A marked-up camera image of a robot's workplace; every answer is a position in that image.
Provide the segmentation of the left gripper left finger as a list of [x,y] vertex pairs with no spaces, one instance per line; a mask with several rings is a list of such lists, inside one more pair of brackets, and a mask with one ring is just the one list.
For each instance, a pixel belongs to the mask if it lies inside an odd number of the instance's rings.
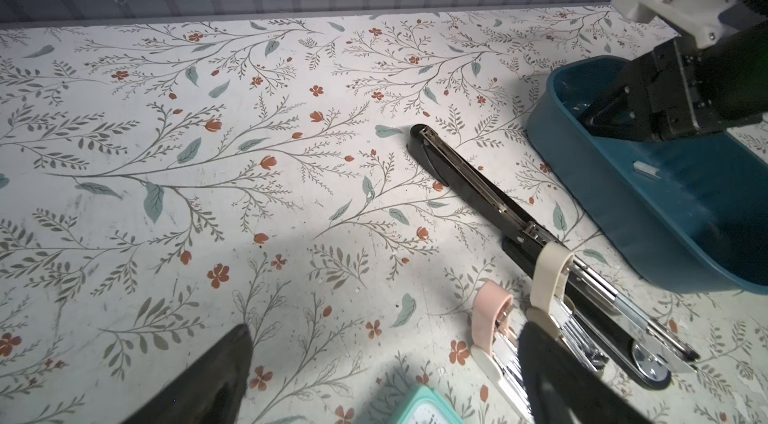
[[234,423],[247,388],[252,338],[238,324],[155,397],[128,423]]

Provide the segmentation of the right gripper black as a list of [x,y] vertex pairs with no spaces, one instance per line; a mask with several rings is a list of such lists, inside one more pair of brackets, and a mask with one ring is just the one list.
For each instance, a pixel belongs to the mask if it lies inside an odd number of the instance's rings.
[[762,122],[767,112],[767,26],[700,50],[678,36],[622,68],[582,112],[590,134],[660,142]]

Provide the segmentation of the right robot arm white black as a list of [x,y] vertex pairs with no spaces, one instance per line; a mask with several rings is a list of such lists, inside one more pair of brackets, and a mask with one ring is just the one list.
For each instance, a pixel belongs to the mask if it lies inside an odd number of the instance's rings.
[[628,62],[579,120],[594,136],[668,141],[756,124],[767,111],[767,24],[734,30],[721,20],[767,0],[612,0],[628,20],[661,18],[676,38]]

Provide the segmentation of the beige staple remover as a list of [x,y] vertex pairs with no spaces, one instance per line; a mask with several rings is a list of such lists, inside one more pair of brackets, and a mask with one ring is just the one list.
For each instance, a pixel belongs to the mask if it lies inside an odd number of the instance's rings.
[[543,247],[535,262],[526,317],[601,377],[609,357],[576,320],[575,308],[565,295],[573,260],[573,252],[561,244],[549,242]]

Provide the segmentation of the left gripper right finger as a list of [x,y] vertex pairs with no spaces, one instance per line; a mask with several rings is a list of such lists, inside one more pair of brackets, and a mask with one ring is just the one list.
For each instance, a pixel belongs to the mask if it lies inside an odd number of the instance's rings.
[[535,423],[647,423],[537,324],[519,335],[518,355]]

